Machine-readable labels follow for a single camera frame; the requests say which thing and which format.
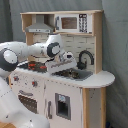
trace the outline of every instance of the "door handle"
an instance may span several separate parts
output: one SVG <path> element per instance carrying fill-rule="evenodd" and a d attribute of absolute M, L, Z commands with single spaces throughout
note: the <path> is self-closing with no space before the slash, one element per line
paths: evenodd
<path fill-rule="evenodd" d="M 48 117 L 49 117 L 49 119 L 52 119 L 52 115 L 50 113 L 51 112 L 50 111 L 51 110 L 50 107 L 51 107 L 51 101 L 48 102 Z"/>
<path fill-rule="evenodd" d="M 19 93 L 21 93 L 22 95 L 25 95 L 25 96 L 33 96 L 32 93 L 27 93 L 27 92 L 24 92 L 22 90 L 20 90 Z"/>
<path fill-rule="evenodd" d="M 55 20 L 55 28 L 56 28 L 56 30 L 59 30 L 59 27 L 57 26 L 57 21 L 59 20 L 59 16 L 58 17 L 56 17 L 56 20 Z"/>

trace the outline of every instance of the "white cabinet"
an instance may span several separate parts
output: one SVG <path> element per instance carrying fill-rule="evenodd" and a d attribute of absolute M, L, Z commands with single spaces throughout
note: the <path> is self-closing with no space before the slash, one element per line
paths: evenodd
<path fill-rule="evenodd" d="M 45 84 L 51 128 L 82 128 L 81 89 L 49 80 Z"/>

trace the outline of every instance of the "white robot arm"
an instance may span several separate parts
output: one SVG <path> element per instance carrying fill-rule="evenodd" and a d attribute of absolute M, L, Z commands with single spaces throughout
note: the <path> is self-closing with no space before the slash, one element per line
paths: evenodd
<path fill-rule="evenodd" d="M 46 62 L 50 74 L 76 66 L 72 53 L 63 49 L 60 35 L 50 35 L 46 43 L 31 46 L 23 42 L 0 44 L 0 122 L 12 123 L 17 128 L 50 128 L 48 120 L 25 108 L 5 82 L 18 63 L 30 55 L 51 58 Z"/>

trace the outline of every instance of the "stovetop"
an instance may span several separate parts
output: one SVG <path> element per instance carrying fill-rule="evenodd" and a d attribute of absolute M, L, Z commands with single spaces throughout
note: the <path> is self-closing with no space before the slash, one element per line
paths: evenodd
<path fill-rule="evenodd" d="M 17 67 L 27 69 L 27 70 L 36 71 L 36 72 L 42 72 L 42 73 L 47 72 L 47 67 L 45 66 L 44 63 L 41 63 L 41 62 L 30 61 L 28 63 L 19 65 Z"/>

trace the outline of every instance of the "faucet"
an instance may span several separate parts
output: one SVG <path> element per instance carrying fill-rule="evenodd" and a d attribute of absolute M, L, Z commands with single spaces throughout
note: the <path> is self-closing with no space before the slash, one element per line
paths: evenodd
<path fill-rule="evenodd" d="M 91 59 L 91 65 L 94 65 L 94 58 L 93 58 L 92 54 L 89 51 L 84 50 L 84 51 L 80 52 L 80 54 L 79 54 L 79 62 L 77 63 L 78 69 L 81 69 L 81 70 L 85 69 L 86 66 L 87 66 L 87 63 L 84 64 L 84 63 L 81 62 L 81 57 L 82 57 L 82 55 L 84 53 L 89 55 L 89 57 Z"/>

